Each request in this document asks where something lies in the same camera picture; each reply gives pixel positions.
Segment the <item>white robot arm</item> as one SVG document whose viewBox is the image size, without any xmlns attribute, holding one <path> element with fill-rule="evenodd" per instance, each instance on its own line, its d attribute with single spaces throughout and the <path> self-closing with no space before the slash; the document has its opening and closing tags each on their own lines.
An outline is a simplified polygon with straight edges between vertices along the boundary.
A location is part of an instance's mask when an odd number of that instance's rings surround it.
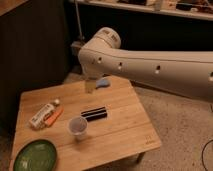
<svg viewBox="0 0 213 171">
<path fill-rule="evenodd" d="M 177 95 L 213 102 L 213 51 L 131 51 L 109 27 L 78 53 L 87 80 L 123 77 Z"/>
</svg>

